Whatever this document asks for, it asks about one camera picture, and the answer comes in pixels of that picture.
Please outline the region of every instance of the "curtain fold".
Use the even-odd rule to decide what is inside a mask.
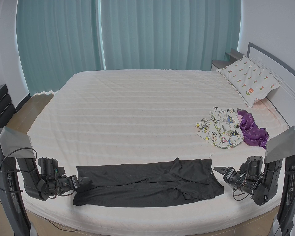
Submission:
[[[19,0],[17,44],[31,95],[102,69],[95,0]]]
[[[105,66],[210,70],[236,49],[241,1],[101,0]]]

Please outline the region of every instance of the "white wall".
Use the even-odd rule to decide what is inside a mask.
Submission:
[[[242,0],[241,14],[238,51],[251,42],[295,69],[295,0]]]
[[[17,0],[0,0],[0,84],[7,85],[15,107],[29,93],[17,48],[16,13]]]

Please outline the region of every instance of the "purple fabric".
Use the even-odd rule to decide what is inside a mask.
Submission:
[[[246,110],[238,109],[237,113],[243,116],[240,128],[244,135],[244,142],[250,146],[260,146],[265,149],[266,142],[269,138],[266,129],[258,128],[252,114],[248,113]]]

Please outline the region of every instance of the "white label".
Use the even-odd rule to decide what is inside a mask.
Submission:
[[[77,188],[77,184],[76,184],[75,178],[72,177],[72,180],[73,180],[74,187],[75,187],[75,189],[76,189],[76,188]]]
[[[234,172],[234,169],[232,169],[232,170],[228,173],[228,175],[226,176],[226,178],[229,179],[233,172]]]

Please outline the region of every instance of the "bed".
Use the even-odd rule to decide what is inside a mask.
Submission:
[[[265,67],[272,65],[268,62],[274,60],[270,54],[262,53],[254,45],[249,44],[249,47],[252,47],[252,54],[249,55],[249,50],[248,56],[253,60],[263,62]],[[276,70],[280,66],[276,62],[270,69],[282,79],[284,72]],[[283,86],[278,92],[286,94]],[[284,120],[273,105],[277,102],[276,98],[265,98],[249,108],[217,72],[88,71],[75,74],[66,83],[37,117],[28,135],[38,156],[56,158],[68,176],[76,175],[79,165],[152,163],[173,161],[176,157],[190,160],[211,156],[212,167],[238,169],[248,156],[264,156],[265,150],[244,142],[228,150],[211,146],[197,135],[196,121],[208,117],[213,106],[246,109],[253,114],[259,127],[267,128],[272,138],[288,128],[288,121],[292,122],[285,116],[291,112],[285,109],[288,104],[279,107]],[[215,176],[224,186],[225,194],[172,207],[74,206],[73,195],[45,202],[30,198],[26,193],[22,196],[27,210],[85,232],[192,235],[239,224],[279,205],[283,171],[284,162],[278,192],[263,206],[255,205],[249,197],[235,201],[232,189],[218,173]],[[22,176],[19,178],[23,188]]]

